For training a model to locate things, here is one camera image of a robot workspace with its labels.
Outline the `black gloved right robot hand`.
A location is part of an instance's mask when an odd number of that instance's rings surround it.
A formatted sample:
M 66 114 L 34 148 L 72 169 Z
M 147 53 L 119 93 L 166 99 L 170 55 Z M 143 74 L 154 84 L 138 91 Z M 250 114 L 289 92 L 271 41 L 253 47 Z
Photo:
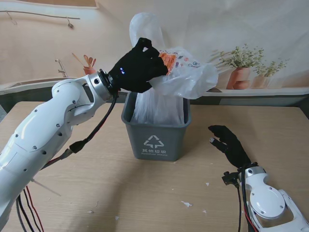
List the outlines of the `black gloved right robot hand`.
M 208 129 L 218 138 L 210 138 L 210 143 L 225 154 L 228 161 L 237 168 L 251 164 L 237 136 L 226 126 L 212 125 Z

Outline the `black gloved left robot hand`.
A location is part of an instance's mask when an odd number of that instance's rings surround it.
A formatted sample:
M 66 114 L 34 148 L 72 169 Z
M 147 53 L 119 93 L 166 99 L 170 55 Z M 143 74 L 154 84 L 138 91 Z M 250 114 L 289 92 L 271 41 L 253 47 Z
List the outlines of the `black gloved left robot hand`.
M 107 78 L 116 90 L 144 93 L 152 86 L 149 83 L 168 73 L 168 68 L 152 46 L 152 41 L 139 38 L 137 44 L 126 53 L 108 72 Z

